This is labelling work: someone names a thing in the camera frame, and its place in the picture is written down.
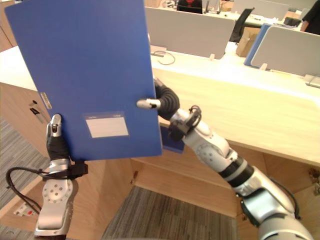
office chair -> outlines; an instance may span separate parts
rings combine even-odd
[[[238,43],[240,41],[242,34],[244,34],[245,22],[254,9],[255,8],[246,8],[245,10],[243,10],[239,19],[235,22],[235,25],[229,40],[230,42]]]
[[[179,0],[177,11],[202,14],[202,0]]]

blue folder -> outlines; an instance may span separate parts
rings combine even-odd
[[[5,12],[74,160],[162,154],[157,111],[136,107],[155,97],[143,0],[25,0]]]
[[[248,53],[248,55],[246,56],[245,60],[244,60],[244,65],[246,66],[251,66],[251,67],[254,67],[251,65],[251,61],[252,59],[254,58],[262,40],[264,39],[266,33],[267,33],[267,30],[271,27],[272,25],[271,24],[268,24],[268,23],[264,23],[261,28],[260,28],[260,31],[258,33],[258,35],[256,36],[256,39],[254,40],[253,42],[253,45]]]

black cable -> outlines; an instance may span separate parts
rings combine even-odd
[[[38,170],[35,170],[35,169],[31,169],[31,168],[27,168],[27,167],[19,167],[19,166],[16,166],[16,167],[12,167],[10,168],[6,174],[5,174],[5,180],[8,184],[8,188],[11,188],[12,191],[18,195],[35,213],[39,214],[39,211],[33,206],[35,205],[39,210],[41,210],[41,206],[36,202],[34,201],[33,199],[23,195],[20,191],[18,191],[11,179],[11,173],[13,171],[16,171],[16,170],[24,170],[24,171],[28,171],[28,172],[31,172],[31,173],[34,173],[34,174],[40,174]]]
[[[170,52],[157,50],[157,51],[154,51],[151,55],[156,56],[156,55],[155,55],[156,53],[169,54],[169,55],[173,58],[172,62],[170,62],[170,63],[163,63],[163,62],[161,62],[161,61],[158,60],[158,62],[159,62],[160,64],[162,64],[162,65],[171,65],[171,64],[174,64],[175,61],[176,61],[175,56],[174,56],[173,54],[171,54]]]
[[[301,220],[301,216],[299,214],[300,213],[299,204],[298,204],[297,199],[294,196],[294,194],[288,188],[286,188],[284,185],[282,185],[280,182],[278,182],[277,180],[273,179],[272,177],[269,177],[269,178],[272,182],[274,182],[276,185],[281,187],[283,190],[285,190],[289,194],[289,196],[292,198],[292,200],[294,202],[294,217],[295,217],[295,219]]]
[[[6,174],[5,174],[5,180],[8,184],[8,189],[11,189],[16,195],[18,195],[36,214],[39,214],[39,211],[41,211],[41,206],[33,199],[31,199],[30,197],[23,195],[18,189],[16,189],[12,178],[11,178],[11,173],[13,171],[17,171],[17,170],[23,170],[23,171],[27,171],[33,174],[37,174],[40,177],[42,177],[44,180],[48,180],[48,179],[56,179],[56,180],[64,180],[66,179],[65,177],[52,177],[49,174],[49,172],[45,172],[42,171],[42,169],[36,170],[36,169],[32,169],[32,168],[28,168],[28,167],[22,167],[22,166],[15,166],[10,168]]]
[[[189,109],[190,114],[192,114],[195,111],[198,111],[199,116],[197,118],[197,122],[193,123],[193,128],[195,128],[200,123],[202,118],[201,109],[198,105],[192,105]]]

cardboard box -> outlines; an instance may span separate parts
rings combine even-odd
[[[243,35],[239,41],[238,47],[236,48],[236,54],[239,57],[246,57],[257,38],[260,28],[245,27]]]

robotic arm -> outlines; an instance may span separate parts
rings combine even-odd
[[[88,173],[83,162],[71,165],[69,149],[62,136],[62,118],[55,114],[47,125],[47,150],[50,157],[49,174],[42,190],[43,206],[34,235],[37,240],[65,240],[78,191],[75,178]]]
[[[242,198],[241,207],[250,222],[258,227],[259,240],[313,240],[308,230],[296,219],[298,215],[287,195],[258,168],[230,148],[228,142],[201,121],[201,109],[180,109],[178,96],[154,78],[158,99],[141,99],[136,105],[157,109],[170,121],[173,140],[183,140],[199,160],[219,173]],[[73,200],[78,190],[75,178],[88,173],[84,162],[71,164],[68,146],[62,136],[62,118],[52,117],[47,125],[49,173],[42,190],[43,206],[34,234],[36,239],[64,240],[72,218]]]
[[[287,195],[265,174],[238,155],[228,142],[201,121],[201,110],[192,106],[180,109],[177,95],[155,78],[160,99],[142,99],[137,106],[158,109],[170,120],[173,140],[183,140],[199,160],[212,168],[241,197],[241,207],[250,222],[259,227],[259,240],[313,240],[308,230],[295,218],[295,209]]]

